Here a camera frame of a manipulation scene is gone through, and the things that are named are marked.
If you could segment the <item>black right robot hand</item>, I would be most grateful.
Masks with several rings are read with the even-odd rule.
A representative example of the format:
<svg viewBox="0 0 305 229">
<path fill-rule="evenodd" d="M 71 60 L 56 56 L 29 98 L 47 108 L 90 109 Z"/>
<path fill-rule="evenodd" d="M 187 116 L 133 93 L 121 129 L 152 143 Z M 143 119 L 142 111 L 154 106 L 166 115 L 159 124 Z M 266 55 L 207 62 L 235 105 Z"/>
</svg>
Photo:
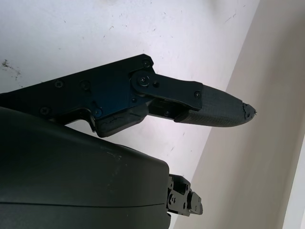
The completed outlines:
<svg viewBox="0 0 305 229">
<path fill-rule="evenodd" d="M 0 96 L 3 229 L 167 229 L 201 198 L 166 162 L 105 141 L 148 115 L 233 127 L 256 110 L 141 54 Z"/>
</svg>

